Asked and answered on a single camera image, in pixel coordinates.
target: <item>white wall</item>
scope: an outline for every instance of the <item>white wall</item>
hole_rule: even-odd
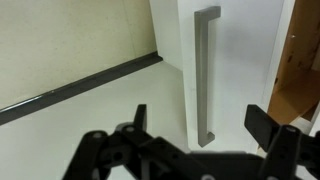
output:
[[[148,0],[0,0],[0,109],[156,50]]]

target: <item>door handle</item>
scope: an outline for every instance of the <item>door handle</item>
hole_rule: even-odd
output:
[[[208,132],[208,31],[209,21],[219,18],[221,7],[213,6],[194,13],[195,47],[196,47],[196,84],[197,84],[197,119],[198,144],[201,147],[215,139]]]

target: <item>screw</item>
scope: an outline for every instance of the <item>screw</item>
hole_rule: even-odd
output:
[[[129,126],[129,127],[126,128],[126,130],[127,130],[128,132],[133,132],[133,131],[134,131],[134,127]]]
[[[267,180],[279,180],[277,177],[274,176],[269,176],[267,177]]]
[[[215,180],[215,178],[210,174],[205,174],[201,177],[201,180]]]
[[[92,172],[92,180],[100,180],[99,170],[95,168]]]
[[[294,127],[288,126],[287,130],[290,132],[296,132],[297,130]]]
[[[93,138],[96,138],[96,139],[99,139],[102,137],[102,134],[101,133],[94,133],[93,134]]]

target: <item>cabinet door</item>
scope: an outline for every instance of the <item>cabinet door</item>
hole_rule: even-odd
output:
[[[215,139],[201,148],[197,129],[194,12],[210,6],[221,7],[221,17],[209,23],[207,130]],[[178,1],[191,150],[256,151],[257,144],[244,127],[244,117],[248,104],[267,110],[263,96],[282,8],[283,0]]]

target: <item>wooden cabinet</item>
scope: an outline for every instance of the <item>wooden cabinet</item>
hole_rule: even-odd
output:
[[[268,114],[279,124],[312,120],[320,100],[320,1],[296,0]]]
[[[160,55],[173,65],[182,62],[178,68],[184,74],[191,150],[255,153],[258,145],[244,127],[248,104],[257,104],[280,124],[304,115],[317,119],[319,1],[175,1],[170,9],[176,11],[172,18],[163,5],[172,1],[150,2]],[[207,132],[215,139],[200,147],[194,13],[212,6],[221,7],[221,17],[209,23],[208,37],[206,121]],[[166,42],[171,47],[176,45],[176,49],[165,51],[162,47]]]

